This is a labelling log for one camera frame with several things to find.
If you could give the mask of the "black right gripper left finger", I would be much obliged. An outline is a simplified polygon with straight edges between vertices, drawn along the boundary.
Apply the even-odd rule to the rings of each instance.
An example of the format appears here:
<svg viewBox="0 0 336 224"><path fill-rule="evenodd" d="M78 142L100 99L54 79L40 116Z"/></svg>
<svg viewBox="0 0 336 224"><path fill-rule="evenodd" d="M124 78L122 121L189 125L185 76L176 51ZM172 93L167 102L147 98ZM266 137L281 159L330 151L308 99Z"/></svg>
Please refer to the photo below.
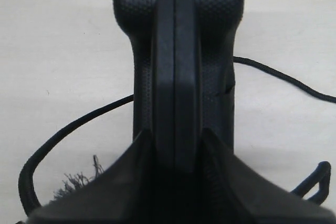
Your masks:
<svg viewBox="0 0 336 224"><path fill-rule="evenodd" d="M144 130L102 175L38 208L28 223L167 223L168 135Z"/></svg>

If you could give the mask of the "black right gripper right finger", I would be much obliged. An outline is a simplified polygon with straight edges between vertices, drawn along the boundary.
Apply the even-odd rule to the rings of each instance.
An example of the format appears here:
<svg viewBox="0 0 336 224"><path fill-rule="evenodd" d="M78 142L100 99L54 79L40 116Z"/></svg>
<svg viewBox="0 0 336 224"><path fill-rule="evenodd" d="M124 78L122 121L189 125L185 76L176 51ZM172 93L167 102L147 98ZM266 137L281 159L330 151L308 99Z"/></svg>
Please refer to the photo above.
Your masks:
<svg viewBox="0 0 336 224"><path fill-rule="evenodd" d="M209 129L185 135L183 164L193 168L185 223L335 223L322 207L331 166L321 162L293 191L260 176Z"/></svg>

